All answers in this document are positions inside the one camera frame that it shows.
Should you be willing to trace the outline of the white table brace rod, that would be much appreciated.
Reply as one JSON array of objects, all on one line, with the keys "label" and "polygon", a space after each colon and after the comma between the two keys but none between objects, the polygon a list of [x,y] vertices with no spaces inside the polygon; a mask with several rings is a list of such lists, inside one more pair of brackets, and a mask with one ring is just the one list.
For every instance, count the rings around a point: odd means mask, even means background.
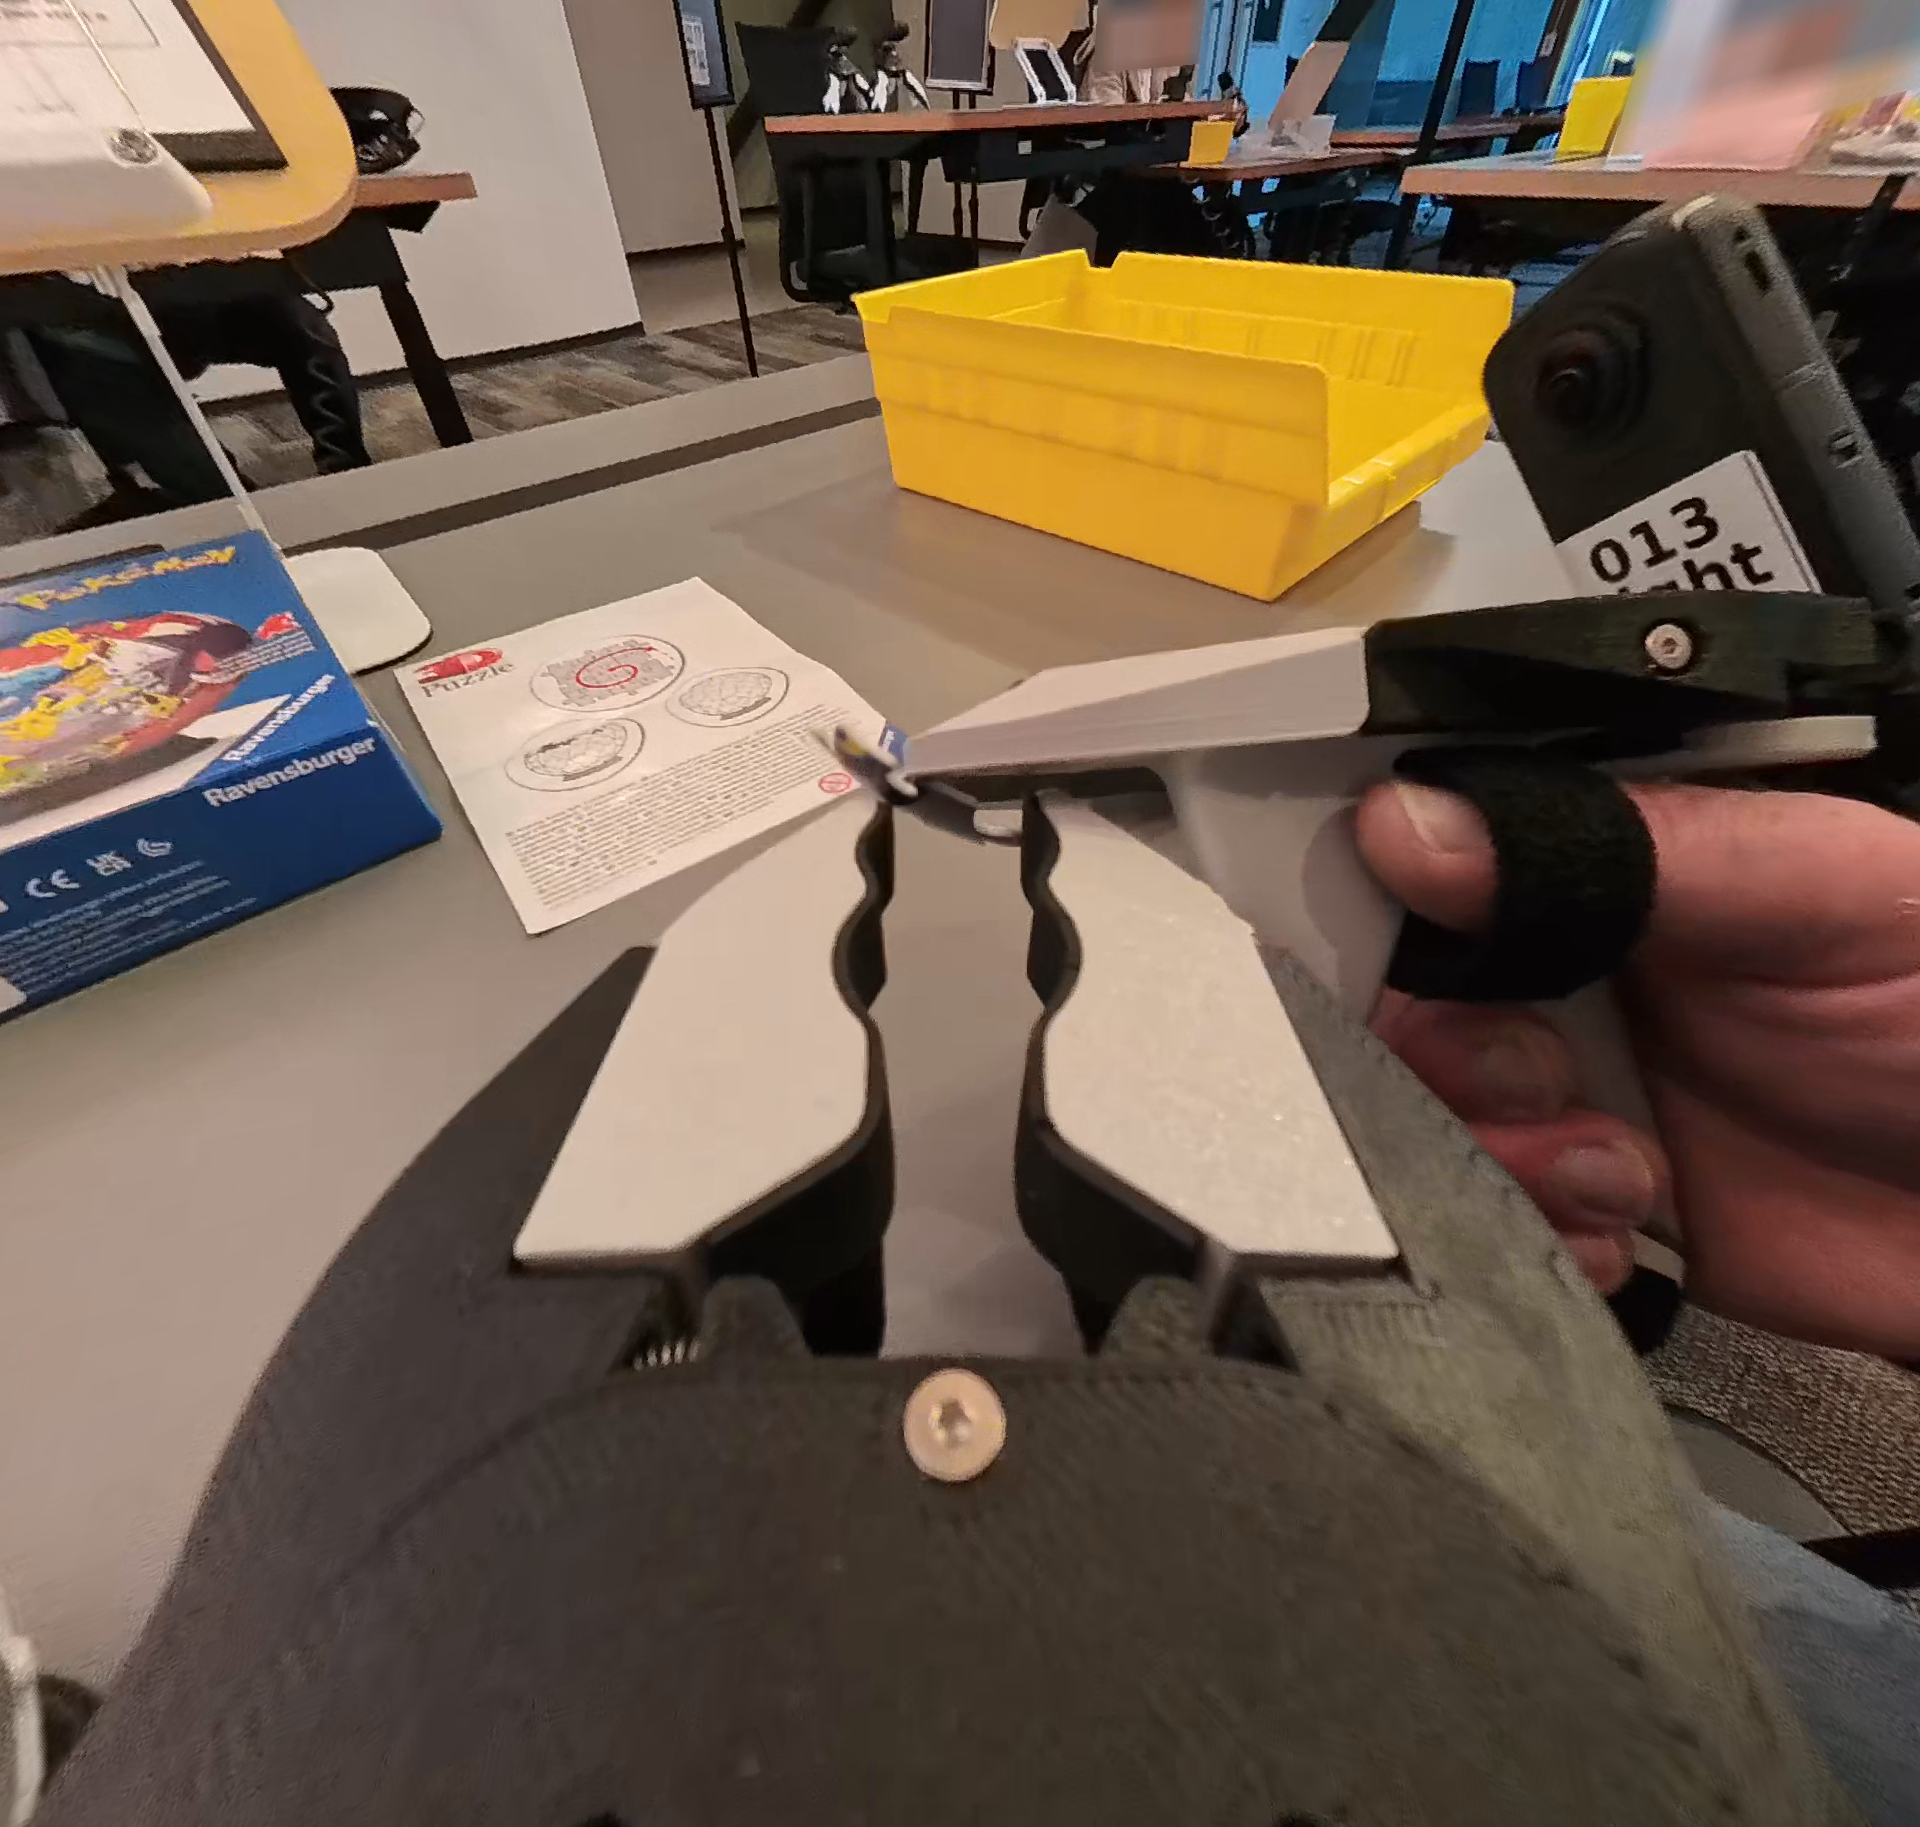
[{"label": "white table brace rod", "polygon": [[181,365],[175,363],[172,350],[162,341],[162,331],[143,301],[141,294],[136,288],[130,273],[122,266],[105,266],[97,269],[97,278],[112,291],[117,304],[130,318],[143,349],[151,352],[158,375],[162,377],[172,397],[181,405],[181,410],[188,425],[196,433],[201,450],[209,453],[213,470],[222,479],[222,485],[230,498],[236,503],[241,515],[254,532],[259,532],[269,543],[272,543],[279,555],[280,548],[262,515],[257,501],[248,485],[244,483],[239,466],[231,463],[227,448],[218,441],[201,403],[196,397],[190,386],[184,375],[181,375]]}]

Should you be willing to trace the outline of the white instruction leaflet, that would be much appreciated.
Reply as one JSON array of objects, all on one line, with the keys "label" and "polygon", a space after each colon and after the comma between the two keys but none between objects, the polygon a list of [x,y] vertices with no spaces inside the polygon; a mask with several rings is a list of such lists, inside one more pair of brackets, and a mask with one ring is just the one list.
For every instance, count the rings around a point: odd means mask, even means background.
[{"label": "white instruction leaflet", "polygon": [[407,664],[399,689],[532,935],[827,808],[855,785],[834,736],[891,736],[696,576]]}]

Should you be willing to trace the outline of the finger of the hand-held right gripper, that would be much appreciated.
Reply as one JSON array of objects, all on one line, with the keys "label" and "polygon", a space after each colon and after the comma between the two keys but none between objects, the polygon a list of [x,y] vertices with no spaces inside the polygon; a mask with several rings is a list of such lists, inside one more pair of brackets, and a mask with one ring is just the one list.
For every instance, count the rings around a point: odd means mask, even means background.
[{"label": "finger of the hand-held right gripper", "polygon": [[1344,739],[1370,717],[1364,630],[1051,666],[909,736],[904,782],[1090,771],[1189,752]]},{"label": "finger of the hand-held right gripper", "polygon": [[1024,810],[1045,792],[1116,802],[1122,814],[1164,811],[1169,788],[1139,757],[1027,757],[901,768],[901,816],[974,845],[1022,843]]}]

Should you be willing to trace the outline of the white instruction sheet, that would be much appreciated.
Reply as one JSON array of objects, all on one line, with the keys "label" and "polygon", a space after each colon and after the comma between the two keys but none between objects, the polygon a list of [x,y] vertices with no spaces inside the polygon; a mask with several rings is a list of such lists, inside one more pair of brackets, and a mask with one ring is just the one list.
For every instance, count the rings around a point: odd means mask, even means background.
[{"label": "white instruction sheet", "polygon": [[188,0],[3,0],[4,124],[141,128],[186,172],[286,154]]}]

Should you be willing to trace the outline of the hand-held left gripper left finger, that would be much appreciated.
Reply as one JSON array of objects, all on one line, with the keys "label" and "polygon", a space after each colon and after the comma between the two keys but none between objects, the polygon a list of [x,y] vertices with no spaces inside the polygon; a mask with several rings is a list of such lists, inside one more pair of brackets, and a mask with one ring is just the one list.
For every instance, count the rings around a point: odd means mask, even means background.
[{"label": "hand-held left gripper left finger", "polygon": [[652,950],[515,1241],[638,1270],[684,1310],[774,1282],[805,1343],[876,1355],[896,1205],[885,1058],[893,817],[837,800],[700,892]]}]

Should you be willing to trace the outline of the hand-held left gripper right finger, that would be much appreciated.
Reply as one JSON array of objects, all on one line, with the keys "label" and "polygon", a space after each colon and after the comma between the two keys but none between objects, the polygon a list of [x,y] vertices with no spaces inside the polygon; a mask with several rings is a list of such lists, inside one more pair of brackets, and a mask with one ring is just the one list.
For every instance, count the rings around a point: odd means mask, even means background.
[{"label": "hand-held left gripper right finger", "polygon": [[1022,810],[1029,1039],[1020,1224],[1097,1353],[1143,1282],[1217,1351],[1296,1358],[1296,1299],[1405,1320],[1405,1264],[1254,930],[1112,811]]}]

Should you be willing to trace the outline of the blue printed puzzle piece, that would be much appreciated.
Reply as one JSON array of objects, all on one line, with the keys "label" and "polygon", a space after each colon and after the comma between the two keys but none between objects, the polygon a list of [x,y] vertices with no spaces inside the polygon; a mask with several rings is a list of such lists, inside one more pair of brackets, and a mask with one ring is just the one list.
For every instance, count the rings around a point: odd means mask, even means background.
[{"label": "blue printed puzzle piece", "polygon": [[887,739],[865,739],[851,724],[836,724],[820,729],[820,741],[836,767],[875,800],[891,808],[920,800],[920,788],[906,774],[902,752]]}]

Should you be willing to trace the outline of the blue puzzle box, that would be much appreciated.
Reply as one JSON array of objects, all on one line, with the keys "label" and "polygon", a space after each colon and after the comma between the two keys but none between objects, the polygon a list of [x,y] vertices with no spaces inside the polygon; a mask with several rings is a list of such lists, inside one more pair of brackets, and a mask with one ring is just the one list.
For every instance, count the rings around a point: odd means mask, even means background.
[{"label": "blue puzzle box", "polygon": [[439,834],[265,535],[4,577],[7,1021]]}]

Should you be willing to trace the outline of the person's blue jeans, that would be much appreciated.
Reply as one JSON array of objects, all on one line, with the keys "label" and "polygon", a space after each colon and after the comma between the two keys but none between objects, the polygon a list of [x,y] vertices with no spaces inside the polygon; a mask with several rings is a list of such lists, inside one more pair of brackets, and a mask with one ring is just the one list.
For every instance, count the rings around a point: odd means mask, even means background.
[{"label": "person's blue jeans", "polygon": [[1773,1526],[1712,1508],[1763,1655],[1872,1824],[1917,1820],[1917,1624],[1895,1595]]}]

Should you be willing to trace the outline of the brown wooden desk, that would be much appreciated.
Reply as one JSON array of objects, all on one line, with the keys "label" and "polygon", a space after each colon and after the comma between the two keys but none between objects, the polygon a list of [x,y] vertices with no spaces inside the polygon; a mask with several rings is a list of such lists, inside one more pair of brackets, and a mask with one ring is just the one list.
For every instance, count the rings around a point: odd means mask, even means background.
[{"label": "brown wooden desk", "polygon": [[1883,167],[1647,167],[1630,157],[1554,159],[1549,152],[1499,154],[1405,164],[1403,194],[1443,200],[1555,200],[1667,206],[1709,192],[1757,207],[1864,210],[1892,180],[1897,211],[1917,210],[1917,174]]},{"label": "brown wooden desk", "polygon": [[1099,178],[1185,161],[1193,127],[1227,116],[1227,103],[1202,101],[769,116],[780,286],[797,304],[841,306],[979,266],[971,236],[901,229],[896,167],[934,163],[963,188]]}]

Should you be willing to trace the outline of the person's right hand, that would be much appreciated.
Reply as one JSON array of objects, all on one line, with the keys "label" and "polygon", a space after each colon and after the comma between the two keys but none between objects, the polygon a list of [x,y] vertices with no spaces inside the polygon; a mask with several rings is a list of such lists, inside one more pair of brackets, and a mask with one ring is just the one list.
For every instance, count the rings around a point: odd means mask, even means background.
[{"label": "person's right hand", "polygon": [[1639,783],[1658,880],[1617,977],[1653,1130],[1537,1008],[1382,992],[1373,1031],[1599,1293],[1660,1238],[1687,1295],[1917,1361],[1917,832],[1823,795]]}]

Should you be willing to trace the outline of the yellow plastic bin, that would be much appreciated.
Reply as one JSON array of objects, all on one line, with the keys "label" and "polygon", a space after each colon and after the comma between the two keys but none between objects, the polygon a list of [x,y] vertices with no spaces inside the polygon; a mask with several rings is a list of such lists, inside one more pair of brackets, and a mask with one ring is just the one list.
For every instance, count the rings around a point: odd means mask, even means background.
[{"label": "yellow plastic bin", "polygon": [[1269,604],[1479,450],[1516,288],[1069,251],[855,311],[901,487]]}]

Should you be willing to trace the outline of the black telephone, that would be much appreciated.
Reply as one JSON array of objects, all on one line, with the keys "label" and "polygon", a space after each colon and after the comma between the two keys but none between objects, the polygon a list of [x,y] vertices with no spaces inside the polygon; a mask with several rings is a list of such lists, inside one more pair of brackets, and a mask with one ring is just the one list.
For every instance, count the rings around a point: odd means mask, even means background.
[{"label": "black telephone", "polygon": [[355,154],[360,178],[394,174],[421,157],[422,113],[404,91],[378,86],[330,88]]}]

